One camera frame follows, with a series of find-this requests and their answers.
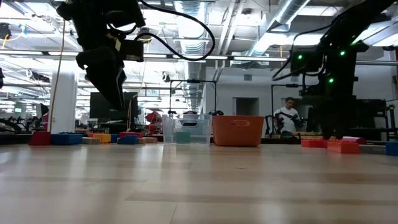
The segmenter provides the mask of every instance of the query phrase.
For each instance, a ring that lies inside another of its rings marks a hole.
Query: orange bin
[[[214,116],[213,139],[219,146],[256,147],[261,143],[262,116]]]

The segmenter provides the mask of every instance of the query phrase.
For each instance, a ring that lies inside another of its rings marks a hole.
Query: blue block
[[[52,134],[51,144],[57,146],[70,146],[74,144],[81,144],[83,140],[82,134]]]
[[[137,136],[126,136],[118,140],[118,144],[138,144]]]
[[[389,142],[386,144],[386,155],[387,156],[398,156],[398,143]]]
[[[119,134],[111,134],[111,143],[117,143]]]

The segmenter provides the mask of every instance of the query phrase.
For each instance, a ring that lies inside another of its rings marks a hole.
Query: person
[[[292,117],[297,115],[297,119],[299,119],[299,113],[297,112],[297,110],[295,110],[293,108],[294,106],[294,99],[292,97],[288,97],[285,100],[285,106],[277,109],[274,113],[274,116],[276,116],[278,113],[282,112],[284,114],[290,115],[291,117],[288,117],[286,115],[280,114],[278,115],[278,118],[283,118],[283,128],[281,131],[290,131],[291,133],[295,133],[296,132],[296,127],[294,125],[294,122],[292,121]]]

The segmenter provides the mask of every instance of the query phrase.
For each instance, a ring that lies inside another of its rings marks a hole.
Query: clear plastic bin
[[[164,143],[210,145],[211,119],[208,114],[164,114]]]

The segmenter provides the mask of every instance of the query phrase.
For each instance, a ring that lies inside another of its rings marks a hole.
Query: black monitor
[[[131,118],[138,116],[137,97],[133,98],[137,93],[124,93],[124,104],[126,108],[123,110],[115,110],[101,93],[91,93],[90,95],[90,118],[98,118],[102,121],[123,120],[127,121],[127,112],[131,101]]]

